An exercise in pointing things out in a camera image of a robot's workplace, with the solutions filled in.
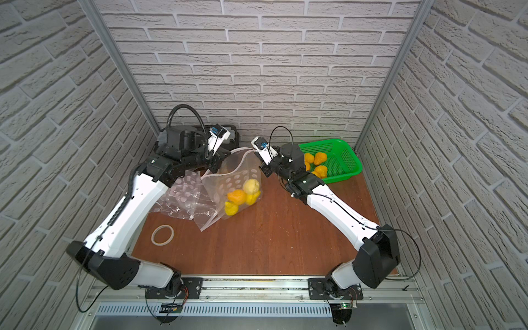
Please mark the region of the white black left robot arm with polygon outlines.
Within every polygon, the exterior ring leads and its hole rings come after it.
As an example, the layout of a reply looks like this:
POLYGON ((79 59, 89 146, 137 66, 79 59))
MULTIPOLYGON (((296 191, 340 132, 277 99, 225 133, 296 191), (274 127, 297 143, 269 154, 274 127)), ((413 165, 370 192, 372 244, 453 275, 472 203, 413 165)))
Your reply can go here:
POLYGON ((129 175, 128 188, 120 203, 84 241, 73 241, 66 253, 113 290, 129 285, 179 291, 179 274, 169 266, 126 255, 136 230, 151 208, 188 171, 216 172, 229 151, 222 148, 230 132, 221 125, 209 129, 177 125, 164 129, 148 158, 129 175))

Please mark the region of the dotted zip bag with pears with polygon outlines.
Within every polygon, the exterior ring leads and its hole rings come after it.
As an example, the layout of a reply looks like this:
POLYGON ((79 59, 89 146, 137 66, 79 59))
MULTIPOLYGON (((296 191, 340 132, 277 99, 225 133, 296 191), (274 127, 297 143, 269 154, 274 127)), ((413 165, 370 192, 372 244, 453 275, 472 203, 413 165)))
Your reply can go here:
POLYGON ((172 187, 155 202, 150 213, 162 213, 175 219, 194 220, 206 207, 204 186, 199 172, 186 171, 172 187))

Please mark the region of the orange yellow pear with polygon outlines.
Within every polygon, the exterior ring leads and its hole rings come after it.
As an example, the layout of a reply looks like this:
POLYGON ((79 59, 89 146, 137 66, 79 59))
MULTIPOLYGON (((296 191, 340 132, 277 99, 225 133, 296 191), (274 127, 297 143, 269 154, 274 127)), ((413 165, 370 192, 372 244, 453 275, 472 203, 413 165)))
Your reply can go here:
POLYGON ((238 190, 229 192, 227 194, 227 198, 228 198, 228 201, 230 203, 233 203, 234 205, 240 206, 240 205, 246 203, 247 194, 243 190, 238 189, 238 190))

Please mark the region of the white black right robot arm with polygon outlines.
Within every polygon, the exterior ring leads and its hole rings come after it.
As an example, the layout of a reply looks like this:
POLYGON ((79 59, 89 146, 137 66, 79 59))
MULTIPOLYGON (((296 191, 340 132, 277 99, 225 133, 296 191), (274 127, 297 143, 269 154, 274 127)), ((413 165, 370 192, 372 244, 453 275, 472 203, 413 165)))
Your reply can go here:
POLYGON ((400 264, 395 229, 369 221, 337 197, 320 177, 306 169, 298 144, 275 149, 263 137, 256 137, 251 145, 263 163, 261 170, 266 177, 276 174, 284 180, 293 198, 323 215, 357 250, 354 260, 341 263, 327 275, 331 291, 357 284, 375 289, 400 264))

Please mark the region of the small yellow pear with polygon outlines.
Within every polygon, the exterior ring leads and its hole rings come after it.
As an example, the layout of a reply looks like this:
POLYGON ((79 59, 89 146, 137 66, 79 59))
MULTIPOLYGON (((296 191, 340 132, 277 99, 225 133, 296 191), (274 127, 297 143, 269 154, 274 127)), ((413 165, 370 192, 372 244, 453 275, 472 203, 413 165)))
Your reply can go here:
POLYGON ((254 194, 247 194, 246 195, 246 204, 248 206, 251 206, 251 205, 255 204, 257 202, 257 200, 259 199, 260 195, 261 195, 261 191, 257 191, 254 194))

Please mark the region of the clear zip bag with pears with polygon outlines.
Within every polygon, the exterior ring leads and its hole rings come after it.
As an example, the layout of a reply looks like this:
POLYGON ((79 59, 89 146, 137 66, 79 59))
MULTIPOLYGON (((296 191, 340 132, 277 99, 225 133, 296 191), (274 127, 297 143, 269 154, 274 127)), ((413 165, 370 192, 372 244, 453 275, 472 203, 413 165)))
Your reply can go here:
MULTIPOLYGON (((224 204, 229 202, 227 194, 238 189, 243 190, 243 184, 246 180, 256 179, 261 184, 260 166, 261 161, 255 155, 253 149, 236 148, 223 161, 217 173, 212 173, 208 170, 201 177, 201 180, 210 199, 217 206, 224 207, 224 204)), ((262 194, 263 188, 261 184, 261 195, 257 202, 262 198, 262 194)), ((246 203, 240 205, 238 213, 249 207, 246 203)))

